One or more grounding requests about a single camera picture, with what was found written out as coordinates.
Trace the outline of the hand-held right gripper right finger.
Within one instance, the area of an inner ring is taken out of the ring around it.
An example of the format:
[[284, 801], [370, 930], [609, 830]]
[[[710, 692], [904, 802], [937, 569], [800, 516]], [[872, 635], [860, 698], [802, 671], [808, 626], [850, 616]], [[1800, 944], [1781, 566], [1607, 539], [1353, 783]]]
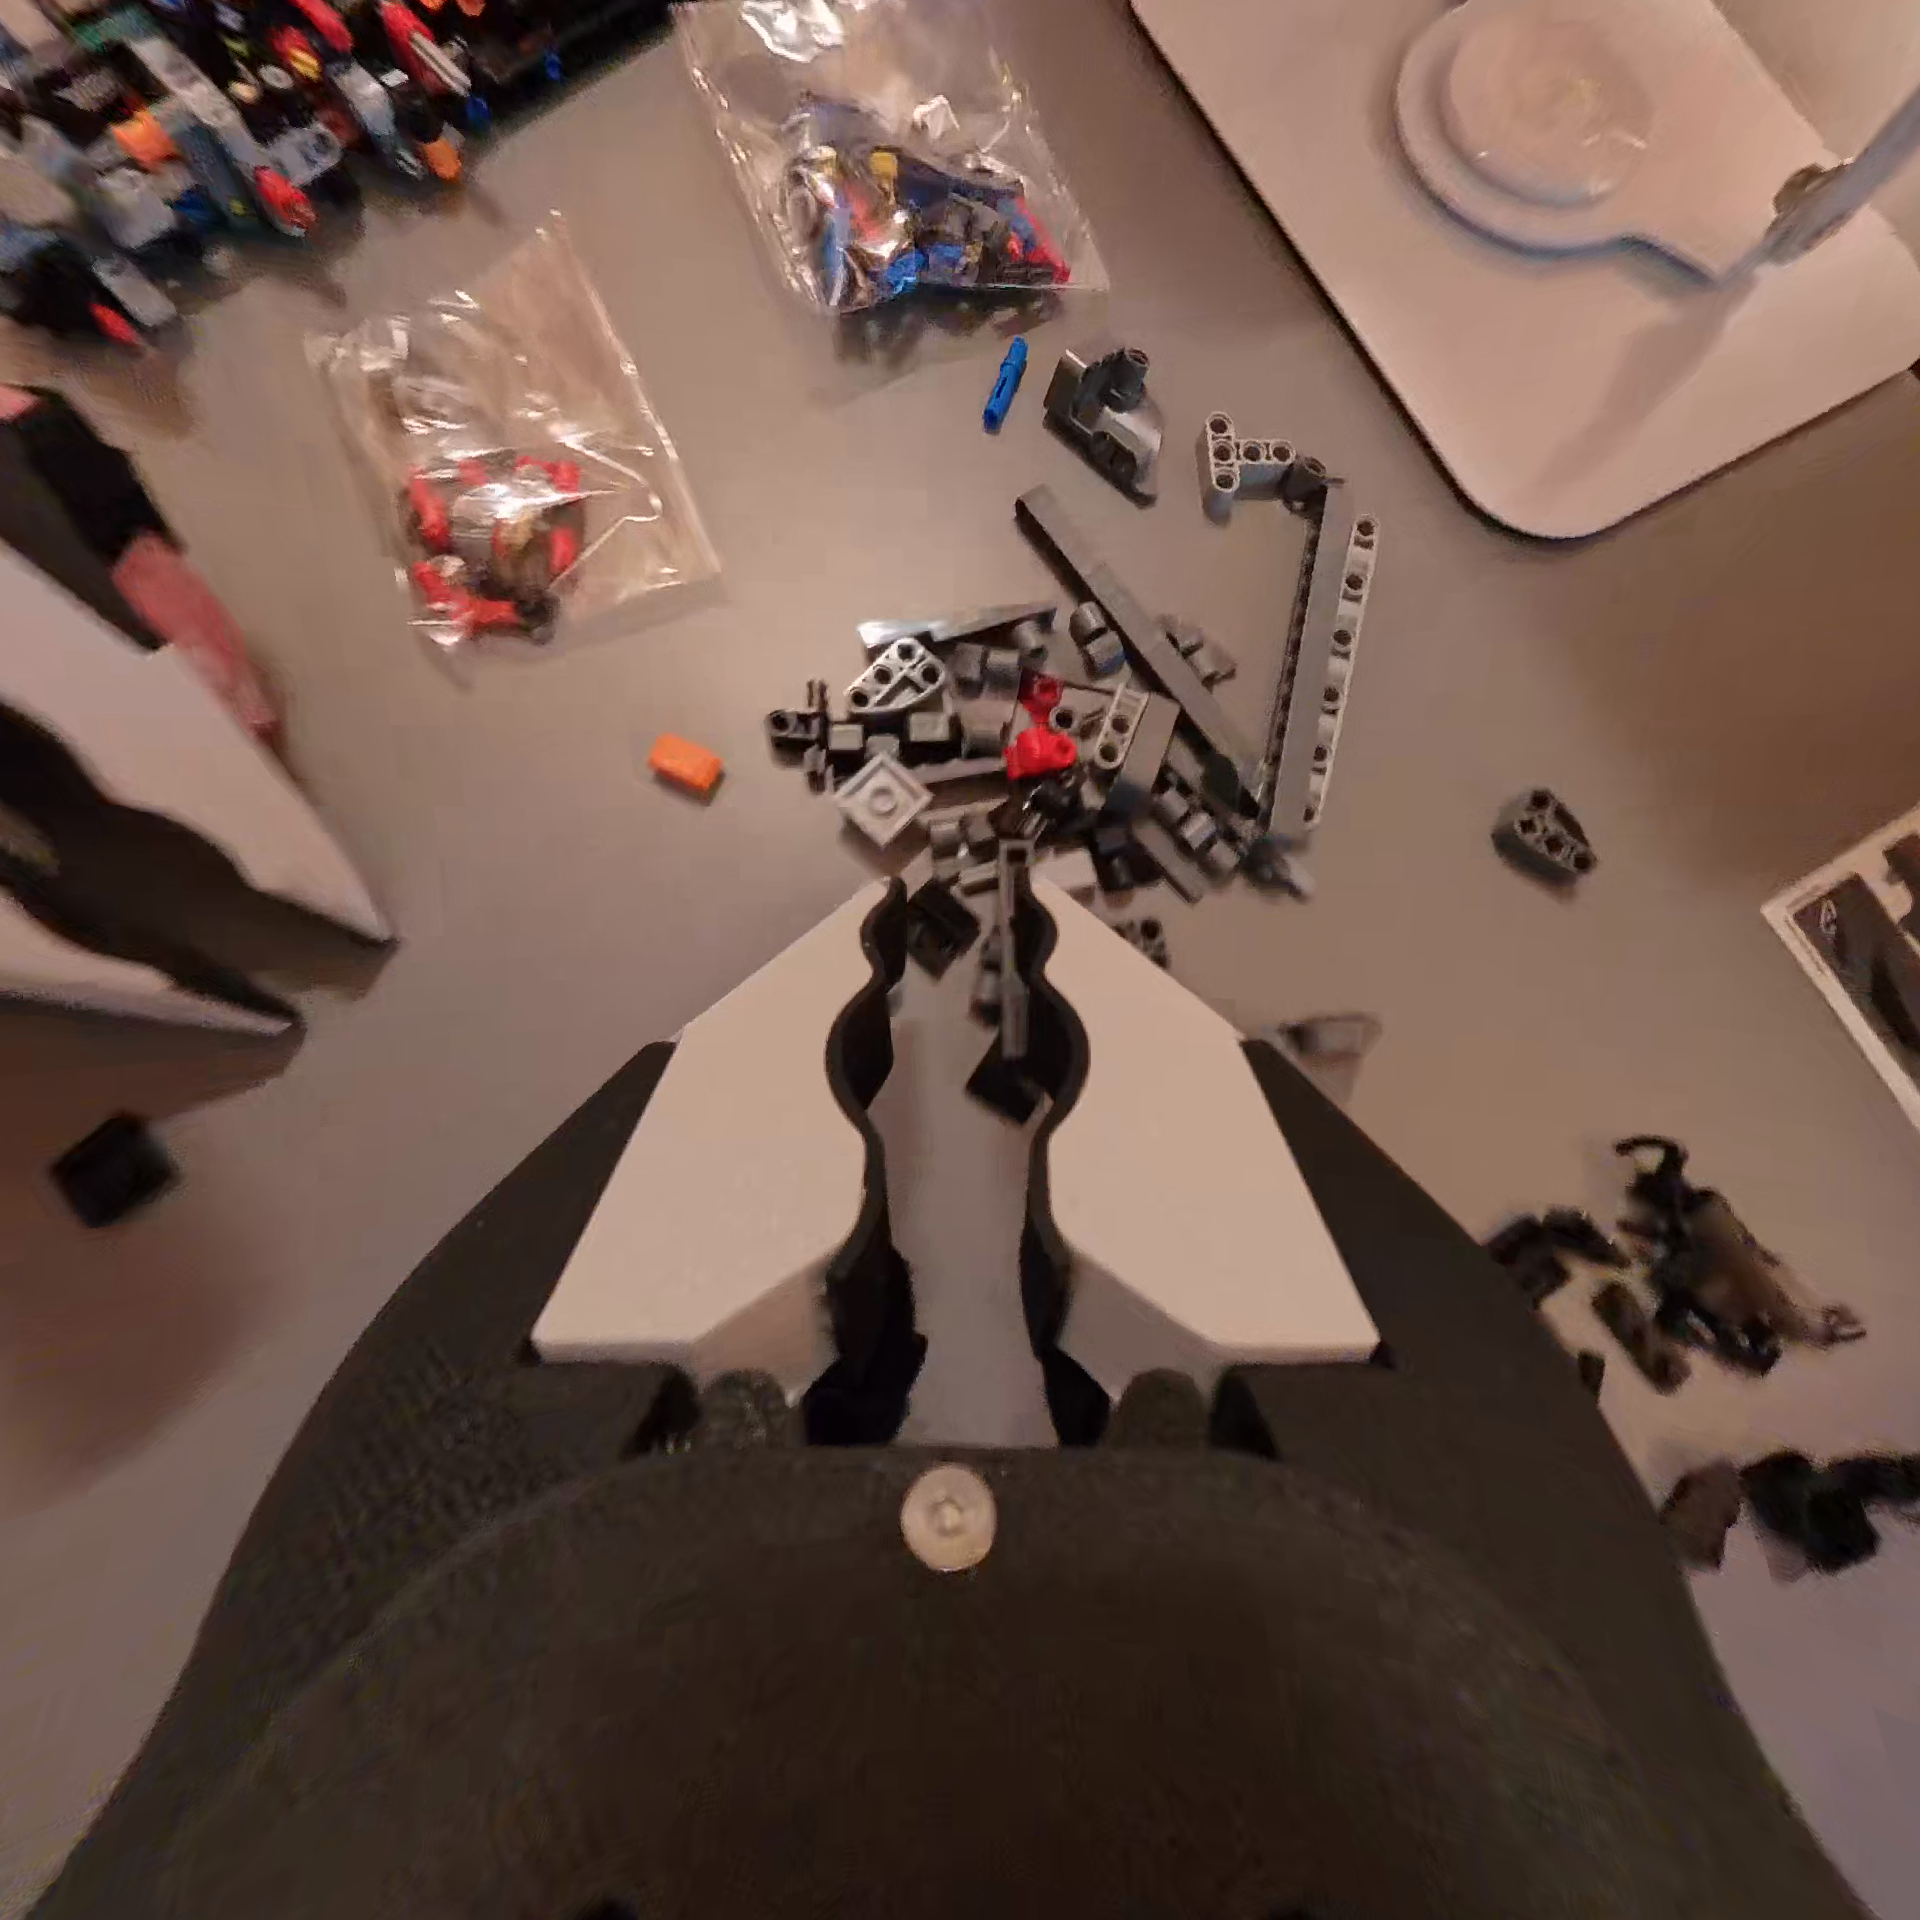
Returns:
[[1059, 1443], [1154, 1371], [1363, 1365], [1381, 1331], [1252, 1045], [1059, 881], [1022, 886], [1022, 1079], [1037, 1095], [1022, 1318]]

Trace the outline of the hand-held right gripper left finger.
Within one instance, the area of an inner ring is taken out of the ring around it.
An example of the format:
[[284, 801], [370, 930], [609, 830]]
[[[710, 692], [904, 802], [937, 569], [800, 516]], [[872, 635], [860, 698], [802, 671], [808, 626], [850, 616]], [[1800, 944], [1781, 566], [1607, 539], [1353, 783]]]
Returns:
[[904, 881], [872, 881], [668, 1045], [535, 1327], [542, 1363], [757, 1374], [814, 1443], [893, 1443], [924, 1365], [875, 1098]]

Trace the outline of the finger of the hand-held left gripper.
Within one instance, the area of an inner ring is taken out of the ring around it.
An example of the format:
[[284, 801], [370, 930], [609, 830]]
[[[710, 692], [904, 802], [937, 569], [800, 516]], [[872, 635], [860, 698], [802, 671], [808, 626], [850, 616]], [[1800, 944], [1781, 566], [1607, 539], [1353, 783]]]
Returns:
[[191, 830], [252, 892], [370, 944], [393, 929], [349, 852], [172, 651], [148, 652], [4, 548], [4, 710], [33, 723], [112, 802]]
[[247, 973], [93, 901], [15, 810], [4, 810], [4, 1001], [254, 1040], [301, 1033], [301, 1014]]

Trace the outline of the light grey long lego beam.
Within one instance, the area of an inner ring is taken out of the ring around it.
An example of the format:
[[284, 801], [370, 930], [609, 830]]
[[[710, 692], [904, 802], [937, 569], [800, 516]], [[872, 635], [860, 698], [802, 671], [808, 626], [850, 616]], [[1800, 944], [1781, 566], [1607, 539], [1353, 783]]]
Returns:
[[1331, 651], [1325, 660], [1324, 713], [1315, 719], [1315, 749], [1311, 753], [1305, 826], [1300, 838], [1305, 838], [1325, 813], [1325, 792], [1331, 780], [1340, 732], [1347, 727], [1347, 713], [1353, 698], [1363, 621], [1369, 612], [1372, 576], [1378, 569], [1378, 541], [1378, 516], [1369, 511], [1355, 511], [1355, 530], [1349, 539], [1349, 572], [1331, 624]]

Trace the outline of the pile of grey lego pieces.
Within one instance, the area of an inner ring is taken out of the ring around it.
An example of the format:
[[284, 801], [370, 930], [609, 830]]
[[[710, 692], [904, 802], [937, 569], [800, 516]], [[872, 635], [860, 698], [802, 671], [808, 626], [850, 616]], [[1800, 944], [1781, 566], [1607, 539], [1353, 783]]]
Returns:
[[1247, 734], [1222, 698], [1232, 652], [1149, 612], [1048, 486], [1022, 492], [1017, 521], [1074, 592], [1067, 612], [1001, 603], [880, 621], [862, 635], [867, 664], [895, 637], [921, 637], [947, 671], [937, 704], [856, 723], [847, 688], [810, 679], [797, 704], [763, 719], [770, 753], [827, 795], [850, 832], [875, 846], [924, 835], [935, 905], [921, 907], [912, 950], [943, 973], [981, 941], [963, 895], [994, 886], [996, 856], [1013, 862], [1022, 848], [1059, 852], [1059, 881], [1095, 898], [1164, 886], [1204, 901], [1233, 880], [1305, 898], [1313, 832], [1282, 838], [1264, 822], [1280, 666], [1264, 732]]

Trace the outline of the black square lego tile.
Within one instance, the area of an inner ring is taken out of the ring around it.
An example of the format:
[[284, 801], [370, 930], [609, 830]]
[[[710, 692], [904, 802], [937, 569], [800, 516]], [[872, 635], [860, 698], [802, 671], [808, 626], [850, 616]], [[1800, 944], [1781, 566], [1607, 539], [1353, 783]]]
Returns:
[[180, 1166], [144, 1117], [115, 1115], [69, 1146], [50, 1180], [83, 1228], [115, 1228], [180, 1184]]

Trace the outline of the partly built lego vehicle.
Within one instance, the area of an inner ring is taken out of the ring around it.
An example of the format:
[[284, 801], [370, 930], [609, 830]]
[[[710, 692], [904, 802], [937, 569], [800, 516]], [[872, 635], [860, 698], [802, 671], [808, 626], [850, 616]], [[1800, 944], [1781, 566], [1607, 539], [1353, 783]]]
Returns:
[[241, 249], [455, 204], [667, 5], [4, 5], [4, 319], [139, 351]]

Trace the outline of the dark grey thick lego liftarm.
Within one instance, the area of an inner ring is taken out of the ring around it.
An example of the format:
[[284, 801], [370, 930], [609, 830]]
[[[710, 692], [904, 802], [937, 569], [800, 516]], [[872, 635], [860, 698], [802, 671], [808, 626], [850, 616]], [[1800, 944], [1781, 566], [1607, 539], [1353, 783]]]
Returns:
[[1488, 838], [1502, 862], [1553, 892], [1572, 892], [1596, 871], [1596, 852], [1583, 826], [1546, 786], [1502, 802]]

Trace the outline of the black lego subassembly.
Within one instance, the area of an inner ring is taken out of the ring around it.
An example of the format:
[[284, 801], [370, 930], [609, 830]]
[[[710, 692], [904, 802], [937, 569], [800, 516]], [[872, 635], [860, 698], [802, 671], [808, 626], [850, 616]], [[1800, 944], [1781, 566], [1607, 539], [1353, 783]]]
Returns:
[[[1591, 1310], [1620, 1360], [1663, 1397], [1693, 1381], [1693, 1363], [1759, 1381], [1792, 1349], [1837, 1353], [1864, 1341], [1846, 1304], [1812, 1299], [1730, 1208], [1693, 1180], [1693, 1155], [1668, 1137], [1616, 1143], [1626, 1166], [1616, 1228], [1591, 1212], [1548, 1208], [1502, 1221], [1484, 1252], [1532, 1310], [1596, 1273]], [[1708, 1460], [1683, 1474], [1659, 1527], [1687, 1572], [1717, 1572], [1738, 1524], [1754, 1524], [1792, 1572], [1843, 1575], [1882, 1553], [1882, 1519], [1917, 1524], [1917, 1454], [1809, 1457], [1773, 1451]]]

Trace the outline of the person's left hand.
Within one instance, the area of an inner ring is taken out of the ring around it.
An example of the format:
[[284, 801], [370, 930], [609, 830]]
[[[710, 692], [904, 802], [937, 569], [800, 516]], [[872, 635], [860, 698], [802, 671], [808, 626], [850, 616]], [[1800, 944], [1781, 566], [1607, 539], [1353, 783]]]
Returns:
[[120, 552], [115, 588], [136, 621], [172, 651], [268, 752], [281, 752], [281, 704], [252, 651], [191, 556], [159, 532]]

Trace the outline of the plastic bag of red pins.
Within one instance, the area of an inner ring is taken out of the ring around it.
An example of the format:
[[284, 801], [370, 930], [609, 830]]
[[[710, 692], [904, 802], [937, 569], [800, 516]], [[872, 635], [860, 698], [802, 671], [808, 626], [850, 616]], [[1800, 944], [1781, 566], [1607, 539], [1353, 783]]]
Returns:
[[720, 588], [679, 449], [561, 217], [303, 355], [442, 655], [555, 651]]

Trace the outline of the grey block with pin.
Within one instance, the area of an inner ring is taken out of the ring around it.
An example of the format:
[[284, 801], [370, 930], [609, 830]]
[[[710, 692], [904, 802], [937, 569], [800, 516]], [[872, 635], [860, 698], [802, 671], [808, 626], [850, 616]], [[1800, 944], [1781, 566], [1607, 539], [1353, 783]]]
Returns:
[[1141, 505], [1159, 501], [1164, 407], [1149, 395], [1149, 352], [1064, 351], [1048, 377], [1048, 431]]

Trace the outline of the plastic bag of blue pins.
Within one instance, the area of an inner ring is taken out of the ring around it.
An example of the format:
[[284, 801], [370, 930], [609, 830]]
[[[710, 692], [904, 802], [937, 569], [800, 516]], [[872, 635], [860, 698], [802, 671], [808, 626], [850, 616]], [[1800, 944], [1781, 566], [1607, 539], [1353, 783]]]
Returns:
[[1106, 291], [986, 5], [673, 5], [757, 240], [814, 313]]

